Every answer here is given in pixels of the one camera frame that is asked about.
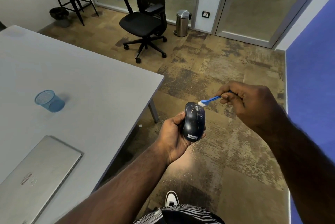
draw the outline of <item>electrical outlet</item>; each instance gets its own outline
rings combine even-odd
[[[204,17],[204,18],[209,18],[209,15],[210,15],[210,12],[205,12],[205,11],[202,11],[202,17]]]

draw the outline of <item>black wireless mouse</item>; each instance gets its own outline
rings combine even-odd
[[[188,102],[185,106],[185,114],[180,127],[181,132],[187,140],[198,141],[205,130],[205,109],[195,102]]]

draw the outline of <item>hand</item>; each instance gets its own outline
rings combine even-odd
[[[266,86],[231,81],[220,87],[216,96],[222,97],[222,104],[233,105],[238,118],[261,137],[279,132],[289,121]]]
[[[183,137],[178,127],[184,118],[185,112],[180,112],[175,117],[165,120],[155,142],[160,148],[166,151],[168,165],[180,158],[192,144],[191,141],[188,141]]]

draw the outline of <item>sneaker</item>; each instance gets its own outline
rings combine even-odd
[[[165,197],[165,206],[176,206],[179,205],[179,199],[174,191],[169,191]]]

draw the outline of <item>black and white striped fabric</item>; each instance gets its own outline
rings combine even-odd
[[[158,208],[156,211],[153,211],[134,222],[134,224],[170,223],[224,224],[220,217],[207,211],[205,208],[191,205],[176,205]]]

